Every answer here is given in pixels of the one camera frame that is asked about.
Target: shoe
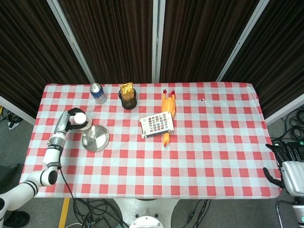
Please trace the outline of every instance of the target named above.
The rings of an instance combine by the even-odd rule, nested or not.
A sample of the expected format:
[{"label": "shoe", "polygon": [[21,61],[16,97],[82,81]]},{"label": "shoe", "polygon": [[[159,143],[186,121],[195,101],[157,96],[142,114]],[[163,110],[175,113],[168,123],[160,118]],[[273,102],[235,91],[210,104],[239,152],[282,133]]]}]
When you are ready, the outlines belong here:
[{"label": "shoe", "polygon": [[24,211],[14,211],[3,225],[11,228],[24,227],[29,223],[29,214]]}]

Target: soda can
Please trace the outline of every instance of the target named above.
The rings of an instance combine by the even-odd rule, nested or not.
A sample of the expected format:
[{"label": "soda can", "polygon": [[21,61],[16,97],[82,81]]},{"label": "soda can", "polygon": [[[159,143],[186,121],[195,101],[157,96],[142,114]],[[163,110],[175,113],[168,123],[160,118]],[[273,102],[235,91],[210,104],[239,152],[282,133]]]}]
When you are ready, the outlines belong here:
[{"label": "soda can", "polygon": [[103,104],[106,101],[106,96],[103,87],[100,84],[91,84],[90,93],[92,94],[97,104]]}]

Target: dark curtain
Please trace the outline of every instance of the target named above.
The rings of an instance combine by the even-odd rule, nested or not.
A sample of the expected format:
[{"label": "dark curtain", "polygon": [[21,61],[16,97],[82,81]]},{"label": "dark curtain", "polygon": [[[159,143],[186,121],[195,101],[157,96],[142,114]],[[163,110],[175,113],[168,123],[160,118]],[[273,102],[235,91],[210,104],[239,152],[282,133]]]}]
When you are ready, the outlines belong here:
[{"label": "dark curtain", "polygon": [[160,82],[215,81],[258,0],[166,0]]},{"label": "dark curtain", "polygon": [[304,93],[304,1],[271,0],[222,81],[252,83],[267,118]]},{"label": "dark curtain", "polygon": [[0,1],[0,95],[36,117],[46,84],[88,84],[46,1]]},{"label": "dark curtain", "polygon": [[152,80],[152,0],[60,0],[99,83]]}]

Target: yellow rubber chicken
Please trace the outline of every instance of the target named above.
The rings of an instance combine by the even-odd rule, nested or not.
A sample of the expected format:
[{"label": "yellow rubber chicken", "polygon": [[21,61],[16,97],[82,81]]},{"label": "yellow rubber chicken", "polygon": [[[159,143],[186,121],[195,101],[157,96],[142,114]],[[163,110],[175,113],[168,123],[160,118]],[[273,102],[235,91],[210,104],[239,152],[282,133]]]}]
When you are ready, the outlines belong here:
[{"label": "yellow rubber chicken", "polygon": [[[175,116],[175,112],[176,112],[176,104],[175,104],[175,91],[172,90],[171,95],[172,97],[168,97],[166,98],[166,93],[167,90],[164,89],[163,90],[163,94],[162,94],[162,99],[161,99],[161,112],[166,112],[168,111],[169,113],[171,113],[172,119]],[[169,133],[165,133],[162,135],[162,144],[164,147],[166,147],[166,145],[169,143],[170,141],[170,135]]]}]

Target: white robotic arm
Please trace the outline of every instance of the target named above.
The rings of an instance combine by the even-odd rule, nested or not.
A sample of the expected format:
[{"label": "white robotic arm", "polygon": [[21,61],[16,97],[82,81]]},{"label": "white robotic arm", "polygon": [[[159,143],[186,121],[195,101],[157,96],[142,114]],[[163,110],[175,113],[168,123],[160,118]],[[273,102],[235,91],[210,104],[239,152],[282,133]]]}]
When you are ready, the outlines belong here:
[{"label": "white robotic arm", "polygon": [[61,168],[60,157],[66,143],[66,133],[68,130],[80,129],[86,126],[72,125],[70,116],[76,113],[85,113],[79,108],[64,111],[56,125],[54,134],[50,137],[43,164],[47,169],[32,172],[26,181],[14,187],[10,191],[0,194],[0,228],[3,226],[4,215],[7,210],[14,211],[31,200],[38,193],[39,187],[50,186],[57,181],[58,172]]},{"label": "white robotic arm", "polygon": [[287,192],[294,198],[294,202],[279,200],[276,203],[276,212],[280,227],[284,228],[279,206],[281,203],[291,204],[298,220],[298,225],[304,228],[304,162],[302,162],[299,151],[287,143],[283,147],[266,144],[275,154],[275,158],[281,172],[281,180],[274,179],[264,167],[266,178],[280,188],[286,188]]}]

